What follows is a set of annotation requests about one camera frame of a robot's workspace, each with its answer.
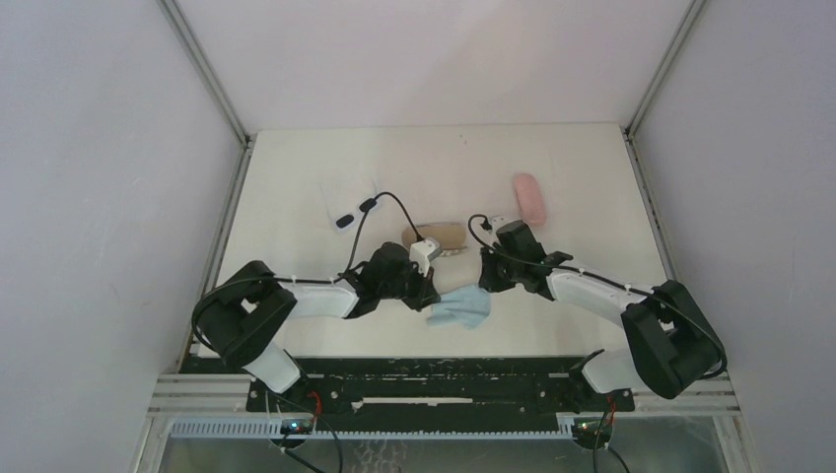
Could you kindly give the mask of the patterned glasses case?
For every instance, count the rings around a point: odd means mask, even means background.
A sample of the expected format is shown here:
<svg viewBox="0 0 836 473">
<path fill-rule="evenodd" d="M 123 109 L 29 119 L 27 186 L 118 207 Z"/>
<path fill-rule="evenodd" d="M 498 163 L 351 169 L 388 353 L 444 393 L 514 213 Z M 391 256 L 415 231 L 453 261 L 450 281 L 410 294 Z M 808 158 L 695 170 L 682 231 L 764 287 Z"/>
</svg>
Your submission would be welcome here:
<svg viewBox="0 0 836 473">
<path fill-rule="evenodd" d="M 417 225 L 416 228 L 422 237 L 433 238 L 440 245 L 440 250 L 435 252 L 433 260 L 456 256 L 468 251 L 466 230 L 461 223 L 430 223 Z"/>
</svg>

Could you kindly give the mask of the light blue cloth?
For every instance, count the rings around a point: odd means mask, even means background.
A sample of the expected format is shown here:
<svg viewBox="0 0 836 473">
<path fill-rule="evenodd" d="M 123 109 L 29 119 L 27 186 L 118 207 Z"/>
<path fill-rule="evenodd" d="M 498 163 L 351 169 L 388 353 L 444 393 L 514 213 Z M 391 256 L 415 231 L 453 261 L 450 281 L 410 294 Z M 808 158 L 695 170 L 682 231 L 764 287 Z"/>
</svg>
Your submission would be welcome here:
<svg viewBox="0 0 836 473">
<path fill-rule="evenodd" d="M 430 327 L 459 324 L 472 330 L 482 324 L 490 312 L 490 294 L 477 285 L 469 285 L 442 295 L 432 305 L 426 324 Z"/>
</svg>

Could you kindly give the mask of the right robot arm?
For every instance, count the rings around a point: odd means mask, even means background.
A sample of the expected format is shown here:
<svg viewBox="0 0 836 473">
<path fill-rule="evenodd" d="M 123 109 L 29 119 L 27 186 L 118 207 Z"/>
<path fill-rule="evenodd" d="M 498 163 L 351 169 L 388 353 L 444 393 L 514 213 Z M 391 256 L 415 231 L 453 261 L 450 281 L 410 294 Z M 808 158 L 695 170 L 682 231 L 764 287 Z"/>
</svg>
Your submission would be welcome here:
<svg viewBox="0 0 836 473">
<path fill-rule="evenodd" d="M 498 294 L 522 287 L 623 331 L 626 348 L 599 349 L 571 368 L 583 393 L 647 387 L 673 399 L 696 381 L 727 371 L 723 343 L 683 284 L 667 280 L 644 287 L 600 275 L 568 253 L 546 252 L 522 220 L 475 214 L 467 229 L 480 246 L 480 288 Z"/>
</svg>

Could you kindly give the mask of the pink glasses case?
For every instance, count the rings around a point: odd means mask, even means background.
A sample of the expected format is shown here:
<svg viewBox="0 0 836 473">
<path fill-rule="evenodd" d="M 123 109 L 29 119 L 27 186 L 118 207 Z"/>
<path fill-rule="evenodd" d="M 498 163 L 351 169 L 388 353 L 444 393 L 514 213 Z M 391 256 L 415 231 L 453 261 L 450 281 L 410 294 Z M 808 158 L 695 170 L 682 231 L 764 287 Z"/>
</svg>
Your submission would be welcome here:
<svg viewBox="0 0 836 473">
<path fill-rule="evenodd" d="M 513 177 L 513 189 L 522 220 L 532 227 L 543 227 L 548 212 L 536 178 L 529 173 L 517 173 Z"/>
</svg>

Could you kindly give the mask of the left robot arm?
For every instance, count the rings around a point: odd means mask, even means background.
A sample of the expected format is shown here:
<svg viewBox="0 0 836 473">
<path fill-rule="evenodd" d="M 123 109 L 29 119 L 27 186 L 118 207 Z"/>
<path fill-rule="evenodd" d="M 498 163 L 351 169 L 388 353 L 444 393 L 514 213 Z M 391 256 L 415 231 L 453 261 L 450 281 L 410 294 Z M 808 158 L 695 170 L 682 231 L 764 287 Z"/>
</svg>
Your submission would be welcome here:
<svg viewBox="0 0 836 473">
<path fill-rule="evenodd" d="M 388 241 L 370 260 L 326 281 L 280 278 L 253 260 L 196 304 L 192 331 L 226 367 L 248 372 L 270 391 L 284 394 L 304 378 L 298 363 L 274 341 L 287 320 L 355 319 L 386 300 L 420 311 L 440 299 L 432 263 L 441 253 L 433 238 L 409 247 Z"/>
</svg>

